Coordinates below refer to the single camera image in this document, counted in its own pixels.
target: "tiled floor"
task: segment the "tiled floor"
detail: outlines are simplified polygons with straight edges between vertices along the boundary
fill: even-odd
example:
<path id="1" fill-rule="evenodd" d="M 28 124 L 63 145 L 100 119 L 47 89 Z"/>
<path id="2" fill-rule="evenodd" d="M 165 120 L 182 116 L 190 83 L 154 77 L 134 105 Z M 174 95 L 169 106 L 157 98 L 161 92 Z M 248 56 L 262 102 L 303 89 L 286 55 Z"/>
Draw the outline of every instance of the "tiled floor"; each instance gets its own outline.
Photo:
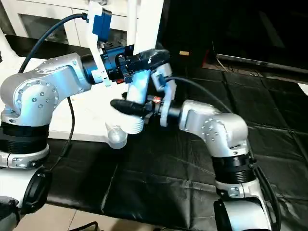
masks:
<path id="1" fill-rule="evenodd" d="M 45 205 L 35 214 L 26 215 L 14 231 L 67 231 L 97 221 L 102 231 L 153 231 L 155 226 L 110 218 L 74 209 Z"/>

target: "white pipe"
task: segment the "white pipe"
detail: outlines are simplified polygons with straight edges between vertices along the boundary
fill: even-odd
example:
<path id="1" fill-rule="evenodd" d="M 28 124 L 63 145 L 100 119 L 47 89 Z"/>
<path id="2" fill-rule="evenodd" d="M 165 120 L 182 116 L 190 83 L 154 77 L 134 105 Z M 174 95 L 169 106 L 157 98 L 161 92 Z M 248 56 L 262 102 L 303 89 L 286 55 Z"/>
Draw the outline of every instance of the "white pipe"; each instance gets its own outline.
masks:
<path id="1" fill-rule="evenodd" d="M 134 54 L 155 48 L 164 0 L 142 0 Z"/>
<path id="2" fill-rule="evenodd" d="M 128 0 L 127 45 L 135 44 L 137 31 L 137 0 Z"/>

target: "black mat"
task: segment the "black mat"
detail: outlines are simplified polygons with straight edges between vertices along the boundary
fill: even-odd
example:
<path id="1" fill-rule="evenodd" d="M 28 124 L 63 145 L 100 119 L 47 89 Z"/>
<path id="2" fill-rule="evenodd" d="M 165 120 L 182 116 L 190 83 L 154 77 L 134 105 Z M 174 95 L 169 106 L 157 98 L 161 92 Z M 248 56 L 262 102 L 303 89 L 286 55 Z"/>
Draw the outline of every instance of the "black mat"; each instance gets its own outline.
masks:
<path id="1" fill-rule="evenodd" d="M 247 121 L 253 151 L 279 198 L 282 231 L 308 230 L 308 97 L 297 84 L 279 80 L 206 69 L 190 77 Z M 178 84 L 177 98 L 220 109 L 188 85 Z M 56 161 L 64 142 L 49 141 L 46 166 Z M 130 135 L 122 150 L 74 141 L 54 171 L 48 202 L 168 228 L 214 231 L 213 172 L 198 137 L 153 121 Z"/>

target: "small label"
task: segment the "small label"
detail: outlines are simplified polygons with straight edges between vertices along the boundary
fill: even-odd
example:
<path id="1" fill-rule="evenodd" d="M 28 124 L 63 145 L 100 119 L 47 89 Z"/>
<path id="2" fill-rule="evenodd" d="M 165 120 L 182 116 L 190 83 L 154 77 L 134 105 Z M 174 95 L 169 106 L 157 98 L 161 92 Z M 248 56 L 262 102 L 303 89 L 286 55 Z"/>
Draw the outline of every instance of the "small label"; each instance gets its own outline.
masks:
<path id="1" fill-rule="evenodd" d="M 180 55 L 188 56 L 189 55 L 189 51 L 180 51 Z"/>

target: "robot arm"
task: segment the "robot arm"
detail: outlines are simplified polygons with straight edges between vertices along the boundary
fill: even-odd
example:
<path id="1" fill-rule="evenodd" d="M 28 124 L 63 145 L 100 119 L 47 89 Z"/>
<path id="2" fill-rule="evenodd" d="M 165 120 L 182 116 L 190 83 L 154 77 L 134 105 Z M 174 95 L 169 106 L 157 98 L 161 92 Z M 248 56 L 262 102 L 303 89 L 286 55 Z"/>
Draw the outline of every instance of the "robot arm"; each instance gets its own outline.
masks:
<path id="1" fill-rule="evenodd" d="M 253 172 L 255 163 L 249 158 L 245 121 L 238 115 L 221 113 L 207 103 L 186 100 L 181 108 L 175 107 L 172 97 L 167 97 L 167 93 L 175 93 L 175 88 L 164 81 L 170 74 L 168 69 L 152 72 L 156 89 L 166 93 L 163 100 L 148 97 L 146 104 L 112 100 L 111 105 L 127 115 L 143 118 L 159 115 L 162 126 L 167 125 L 168 119 L 175 118 L 180 130 L 195 134 L 205 142 L 212 156 L 220 197 L 214 202 L 218 231 L 271 230 L 259 180 Z"/>

